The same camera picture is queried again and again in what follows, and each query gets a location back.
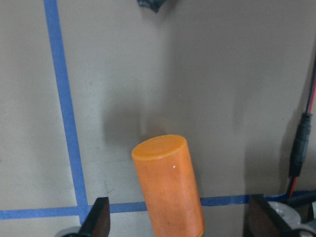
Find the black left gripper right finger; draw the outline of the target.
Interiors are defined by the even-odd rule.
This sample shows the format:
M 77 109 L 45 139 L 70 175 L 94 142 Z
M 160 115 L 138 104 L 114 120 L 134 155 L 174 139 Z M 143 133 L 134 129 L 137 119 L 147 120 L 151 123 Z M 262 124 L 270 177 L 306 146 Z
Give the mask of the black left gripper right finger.
M 249 198 L 248 227 L 254 237 L 314 237 L 316 230 L 306 225 L 289 226 L 260 195 Z

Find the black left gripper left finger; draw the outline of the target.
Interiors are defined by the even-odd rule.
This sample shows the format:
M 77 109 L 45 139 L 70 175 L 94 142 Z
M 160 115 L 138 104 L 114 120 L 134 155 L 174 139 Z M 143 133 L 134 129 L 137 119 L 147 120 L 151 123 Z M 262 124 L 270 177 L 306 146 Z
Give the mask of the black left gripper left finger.
M 84 223 L 76 232 L 63 232 L 57 237 L 108 237 L 110 234 L 110 203 L 108 197 L 94 202 Z

